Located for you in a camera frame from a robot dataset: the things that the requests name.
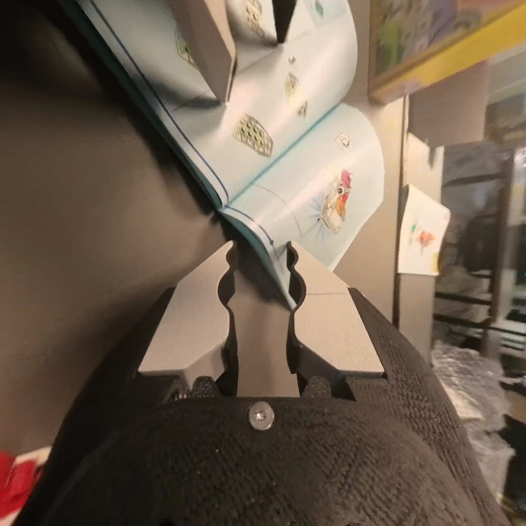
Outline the colourful lego box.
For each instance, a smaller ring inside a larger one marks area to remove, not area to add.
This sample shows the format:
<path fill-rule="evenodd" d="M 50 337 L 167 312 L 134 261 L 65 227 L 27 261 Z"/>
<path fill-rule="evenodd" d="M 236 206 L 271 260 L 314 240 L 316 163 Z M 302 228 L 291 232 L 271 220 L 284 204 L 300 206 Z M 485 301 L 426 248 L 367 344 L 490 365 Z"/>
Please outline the colourful lego box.
<path fill-rule="evenodd" d="M 386 105 L 525 42 L 525 1 L 372 1 L 368 95 Z"/>

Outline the black metal shelf rack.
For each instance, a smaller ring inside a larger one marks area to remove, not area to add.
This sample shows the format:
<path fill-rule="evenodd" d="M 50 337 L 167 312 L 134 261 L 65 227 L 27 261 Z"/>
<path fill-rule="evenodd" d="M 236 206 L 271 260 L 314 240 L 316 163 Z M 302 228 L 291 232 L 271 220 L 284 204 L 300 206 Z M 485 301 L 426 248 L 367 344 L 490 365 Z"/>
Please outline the black metal shelf rack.
<path fill-rule="evenodd" d="M 484 357 L 512 357 L 525 362 L 525 148 L 516 148 L 504 161 L 496 212 L 480 215 L 474 251 L 486 258 L 490 268 L 469 271 L 472 277 L 489 278 L 488 298 L 435 292 L 435 299 L 487 308 L 481 321 L 460 315 L 434 313 L 433 321 L 449 329 L 466 329 L 464 338 L 474 340 Z"/>

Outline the light blue instruction booklet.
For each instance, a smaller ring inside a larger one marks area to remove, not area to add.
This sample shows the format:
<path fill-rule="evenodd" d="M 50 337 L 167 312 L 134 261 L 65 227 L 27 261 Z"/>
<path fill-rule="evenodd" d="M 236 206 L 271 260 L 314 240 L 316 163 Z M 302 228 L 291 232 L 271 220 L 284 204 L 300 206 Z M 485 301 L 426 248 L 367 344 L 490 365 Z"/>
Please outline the light blue instruction booklet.
<path fill-rule="evenodd" d="M 333 271 L 384 197 L 372 124 L 344 103 L 358 58 L 348 1 L 226 1 L 238 51 L 229 101 L 207 85 L 168 1 L 60 1 L 141 113 L 254 247 L 289 306 L 287 247 Z"/>

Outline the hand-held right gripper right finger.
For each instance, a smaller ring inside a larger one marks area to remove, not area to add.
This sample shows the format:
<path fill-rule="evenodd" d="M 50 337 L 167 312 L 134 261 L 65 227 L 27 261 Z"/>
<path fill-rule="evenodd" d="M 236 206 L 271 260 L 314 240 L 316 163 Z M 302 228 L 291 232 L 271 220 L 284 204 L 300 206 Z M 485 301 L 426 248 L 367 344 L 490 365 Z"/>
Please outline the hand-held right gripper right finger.
<path fill-rule="evenodd" d="M 347 378 L 384 379 L 384 365 L 348 285 L 295 241 L 287 244 L 287 267 L 295 302 L 287 364 L 300 393 L 316 377 L 328 382 L 334 396 L 351 396 Z"/>

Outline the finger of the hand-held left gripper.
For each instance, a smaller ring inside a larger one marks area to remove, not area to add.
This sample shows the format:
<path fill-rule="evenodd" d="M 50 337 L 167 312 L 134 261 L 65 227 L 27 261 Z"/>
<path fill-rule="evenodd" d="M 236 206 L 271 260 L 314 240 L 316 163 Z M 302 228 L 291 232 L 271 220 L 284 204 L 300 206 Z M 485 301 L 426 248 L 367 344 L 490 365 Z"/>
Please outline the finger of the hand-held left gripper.
<path fill-rule="evenodd" d="M 169 1 L 190 54 L 216 98 L 231 93 L 237 53 L 225 1 Z"/>
<path fill-rule="evenodd" d="M 297 1 L 271 1 L 277 43 L 284 43 Z"/>

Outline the clear plastic bags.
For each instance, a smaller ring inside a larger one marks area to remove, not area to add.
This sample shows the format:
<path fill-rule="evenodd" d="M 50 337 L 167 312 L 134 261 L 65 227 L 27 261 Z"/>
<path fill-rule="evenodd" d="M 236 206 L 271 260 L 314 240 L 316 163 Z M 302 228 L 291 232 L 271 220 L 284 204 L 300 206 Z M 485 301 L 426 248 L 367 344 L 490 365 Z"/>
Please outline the clear plastic bags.
<path fill-rule="evenodd" d="M 500 432 L 505 427 L 508 402 L 501 387 L 499 361 L 469 348 L 435 340 L 431 365 L 468 434 L 484 480 L 501 502 L 509 461 L 514 451 Z"/>

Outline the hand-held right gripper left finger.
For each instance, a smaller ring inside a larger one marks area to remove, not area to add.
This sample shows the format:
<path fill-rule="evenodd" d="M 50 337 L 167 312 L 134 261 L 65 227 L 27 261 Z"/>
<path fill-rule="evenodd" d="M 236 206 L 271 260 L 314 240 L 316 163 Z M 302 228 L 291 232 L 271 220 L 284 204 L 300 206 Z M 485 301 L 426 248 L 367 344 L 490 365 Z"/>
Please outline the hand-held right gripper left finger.
<path fill-rule="evenodd" d="M 219 391 L 238 391 L 238 342 L 229 301 L 237 247 L 228 241 L 175 286 L 138 367 L 145 377 L 176 376 L 191 388 L 201 377 Z"/>

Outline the booklet with orange picture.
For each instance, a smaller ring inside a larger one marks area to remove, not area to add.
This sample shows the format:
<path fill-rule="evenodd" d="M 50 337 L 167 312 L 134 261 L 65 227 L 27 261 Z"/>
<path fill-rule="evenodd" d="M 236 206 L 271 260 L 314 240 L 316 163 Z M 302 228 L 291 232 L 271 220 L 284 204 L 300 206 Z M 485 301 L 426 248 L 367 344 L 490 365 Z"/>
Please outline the booklet with orange picture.
<path fill-rule="evenodd" d="M 404 189 L 399 233 L 399 274 L 439 275 L 439 255 L 451 213 L 414 185 Z"/>

